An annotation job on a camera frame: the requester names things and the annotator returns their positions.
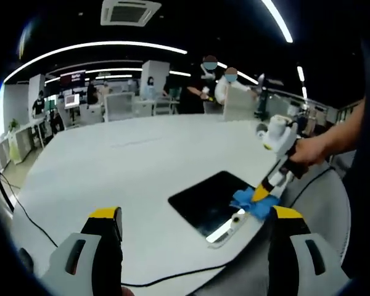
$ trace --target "air conditioner vent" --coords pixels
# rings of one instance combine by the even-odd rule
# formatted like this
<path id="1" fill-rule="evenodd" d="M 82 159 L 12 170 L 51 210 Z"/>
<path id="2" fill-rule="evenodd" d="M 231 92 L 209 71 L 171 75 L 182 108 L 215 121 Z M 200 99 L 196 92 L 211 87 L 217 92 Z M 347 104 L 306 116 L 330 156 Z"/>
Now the air conditioner vent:
<path id="1" fill-rule="evenodd" d="M 101 25 L 144 27 L 160 6 L 160 3 L 142 0 L 104 0 Z"/>

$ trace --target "potted plant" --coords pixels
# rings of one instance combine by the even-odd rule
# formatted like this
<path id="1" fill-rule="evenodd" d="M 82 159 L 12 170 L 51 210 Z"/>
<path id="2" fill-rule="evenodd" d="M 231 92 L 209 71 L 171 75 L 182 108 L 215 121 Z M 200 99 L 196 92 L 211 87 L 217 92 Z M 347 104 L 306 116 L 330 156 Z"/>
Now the potted plant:
<path id="1" fill-rule="evenodd" d="M 16 119 L 14 119 L 14 118 L 13 118 L 13 119 L 10 121 L 10 125 L 8 126 L 8 129 L 9 129 L 10 133 L 11 133 L 12 131 L 15 131 L 18 127 L 19 127 L 19 123 L 18 123 L 18 121 L 17 121 Z"/>

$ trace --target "black ceiling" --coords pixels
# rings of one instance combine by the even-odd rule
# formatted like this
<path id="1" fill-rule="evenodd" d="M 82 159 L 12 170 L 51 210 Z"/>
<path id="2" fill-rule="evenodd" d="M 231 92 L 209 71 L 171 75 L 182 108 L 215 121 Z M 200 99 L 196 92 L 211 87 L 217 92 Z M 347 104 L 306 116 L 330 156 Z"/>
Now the black ceiling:
<path id="1" fill-rule="evenodd" d="M 163 60 L 187 72 L 212 54 L 248 76 L 266 73 L 281 89 L 302 94 L 297 65 L 305 72 L 308 97 L 334 107 L 361 99 L 364 79 L 360 38 L 345 1 L 273 0 L 294 39 L 287 43 L 262 0 L 156 0 L 162 7 L 144 27 L 100 26 L 102 0 L 56 1 L 32 19 L 21 61 L 9 58 L 5 75 L 49 51 L 93 41 L 143 41 L 188 51 L 178 54 L 135 46 L 98 46 L 52 55 L 32 64 L 8 83 L 28 80 L 69 65 L 98 60 Z M 135 67 L 106 63 L 73 70 Z"/>

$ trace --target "computer monitor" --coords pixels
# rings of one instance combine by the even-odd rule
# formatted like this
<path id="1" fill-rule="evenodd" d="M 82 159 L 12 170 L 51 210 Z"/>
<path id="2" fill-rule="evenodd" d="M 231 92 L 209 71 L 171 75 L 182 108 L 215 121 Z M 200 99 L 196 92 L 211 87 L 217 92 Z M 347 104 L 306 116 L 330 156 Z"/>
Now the computer monitor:
<path id="1" fill-rule="evenodd" d="M 74 108 L 80 105 L 80 94 L 71 94 L 64 98 L 64 109 Z"/>

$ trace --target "white shirt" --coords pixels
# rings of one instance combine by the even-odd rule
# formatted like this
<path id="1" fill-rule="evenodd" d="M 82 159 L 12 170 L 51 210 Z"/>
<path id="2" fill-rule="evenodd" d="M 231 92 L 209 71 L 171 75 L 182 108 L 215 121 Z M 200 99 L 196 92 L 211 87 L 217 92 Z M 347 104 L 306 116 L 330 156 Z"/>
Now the white shirt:
<path id="1" fill-rule="evenodd" d="M 224 104 L 224 100 L 228 97 L 229 85 L 242 91 L 248 91 L 249 89 L 251 89 L 249 86 L 245 86 L 239 83 L 237 80 L 229 83 L 229 81 L 223 75 L 221 79 L 219 79 L 215 87 L 215 99 L 218 103 L 222 105 Z"/>

